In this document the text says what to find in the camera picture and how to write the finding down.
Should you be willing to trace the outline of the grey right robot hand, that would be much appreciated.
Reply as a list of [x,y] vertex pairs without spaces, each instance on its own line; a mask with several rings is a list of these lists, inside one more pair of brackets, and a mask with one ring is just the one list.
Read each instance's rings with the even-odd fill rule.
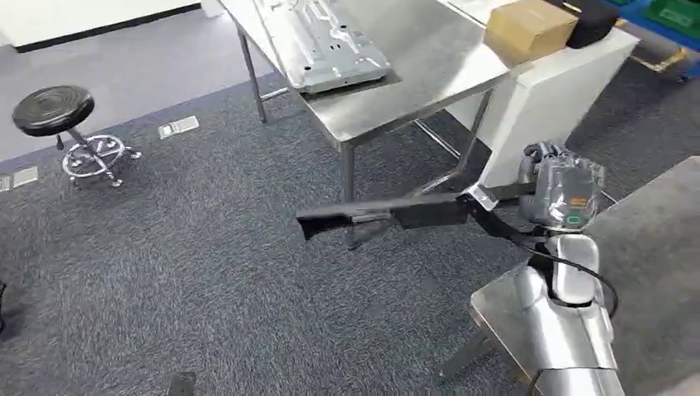
[[576,233],[598,213],[606,168],[564,146],[543,141],[528,145],[518,181],[535,191],[520,196],[521,215],[558,232]]

